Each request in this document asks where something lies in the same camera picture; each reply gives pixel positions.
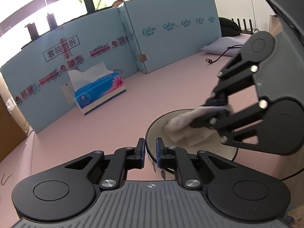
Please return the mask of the light blue cardboard panel right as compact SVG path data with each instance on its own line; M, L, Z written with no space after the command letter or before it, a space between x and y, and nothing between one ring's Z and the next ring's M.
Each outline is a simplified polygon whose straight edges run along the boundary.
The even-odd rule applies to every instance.
M195 55L222 36L215 0L131 0L119 12L137 68L145 74Z

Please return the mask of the light blue cardboard panel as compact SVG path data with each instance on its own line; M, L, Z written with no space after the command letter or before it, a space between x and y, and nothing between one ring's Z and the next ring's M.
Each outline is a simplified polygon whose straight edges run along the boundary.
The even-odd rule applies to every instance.
M137 68L145 74L195 55L222 36L215 0L131 0L119 12Z
M117 8L81 16L40 36L5 63L1 74L38 133L75 107L68 72L99 63L123 78L138 70Z

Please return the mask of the white ceramic bowl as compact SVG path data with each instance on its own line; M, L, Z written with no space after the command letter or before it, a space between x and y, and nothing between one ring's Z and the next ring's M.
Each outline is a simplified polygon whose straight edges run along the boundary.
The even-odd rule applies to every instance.
M174 173L171 169L160 169L157 166L156 159L156 139L158 137L162 138L165 146L178 146L184 148L188 153L196 154L197 151L206 150L228 160L235 160L238 154L238 148L225 146L220 142L220 136L217 132L214 132L205 141L199 142L196 145L189 146L186 139L182 139L178 143L174 143L165 133L163 127L169 122L173 117L189 112L189 109L181 109L168 112L159 118L157 118L149 126L145 135L146 151L148 153L148 159L153 166L154 172L160 177L161 180L173 180Z

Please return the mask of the light blue cardboard panel left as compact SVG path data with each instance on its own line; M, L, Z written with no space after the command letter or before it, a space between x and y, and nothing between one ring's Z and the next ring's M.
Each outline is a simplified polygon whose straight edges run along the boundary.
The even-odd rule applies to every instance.
M1 74L38 133L75 107L68 72L99 63L123 78L138 70L117 8L81 16L40 36L5 63Z

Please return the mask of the blue tissue box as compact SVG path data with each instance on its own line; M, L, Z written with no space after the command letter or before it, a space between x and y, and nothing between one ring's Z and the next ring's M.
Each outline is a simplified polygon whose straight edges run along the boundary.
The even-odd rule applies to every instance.
M101 62L88 70L68 71L76 105L85 115L126 91L120 73L109 70Z

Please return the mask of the white cleaning cloth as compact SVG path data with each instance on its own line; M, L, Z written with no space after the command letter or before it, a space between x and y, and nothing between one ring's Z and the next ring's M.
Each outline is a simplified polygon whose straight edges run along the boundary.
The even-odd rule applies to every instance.
M173 117L164 126L164 132L175 143L185 141L189 147L196 146L197 144L207 141L212 135L217 134L214 128L211 128L210 119L207 119L207 125L201 121L195 127L190 126L194 120L201 119L206 115L210 115L213 109L227 109L233 112L230 104L223 107L205 107L200 106L194 110L190 110L183 114Z

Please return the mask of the black jacket bundle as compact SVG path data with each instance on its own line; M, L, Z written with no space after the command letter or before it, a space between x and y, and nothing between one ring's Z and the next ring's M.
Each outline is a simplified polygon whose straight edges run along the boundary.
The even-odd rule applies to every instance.
M219 17L222 37L233 37L241 34L240 27L230 19Z

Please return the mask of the brown cardboard box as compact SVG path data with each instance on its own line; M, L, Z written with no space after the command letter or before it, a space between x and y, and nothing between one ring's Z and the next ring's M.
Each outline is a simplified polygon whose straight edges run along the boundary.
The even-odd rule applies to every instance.
M0 154L3 161L19 144L27 138L28 123L17 107L10 91L1 76L1 146Z

